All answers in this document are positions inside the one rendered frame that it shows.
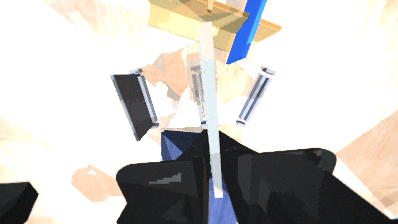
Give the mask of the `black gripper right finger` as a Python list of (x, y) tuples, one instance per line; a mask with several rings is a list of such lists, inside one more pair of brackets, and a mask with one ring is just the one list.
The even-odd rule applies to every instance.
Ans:
[(336, 154), (323, 148), (257, 152), (219, 130), (221, 172), (238, 224), (256, 224), (260, 180), (268, 175), (328, 170)]

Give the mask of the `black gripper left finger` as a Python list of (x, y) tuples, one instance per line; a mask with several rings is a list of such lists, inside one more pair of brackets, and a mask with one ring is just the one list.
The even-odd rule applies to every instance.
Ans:
[(176, 159), (133, 163), (117, 171), (116, 182), (128, 202), (129, 197), (186, 194), (197, 224), (209, 220), (210, 150), (204, 129)]

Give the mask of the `tan slotted board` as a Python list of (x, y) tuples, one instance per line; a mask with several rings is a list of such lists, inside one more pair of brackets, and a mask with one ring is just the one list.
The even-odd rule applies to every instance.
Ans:
[[(213, 46), (230, 53), (236, 32), (249, 13), (216, 0), (148, 0), (148, 26), (199, 42), (199, 23), (212, 21)], [(260, 20), (247, 59), (252, 59), (259, 41), (280, 32), (281, 26)]]

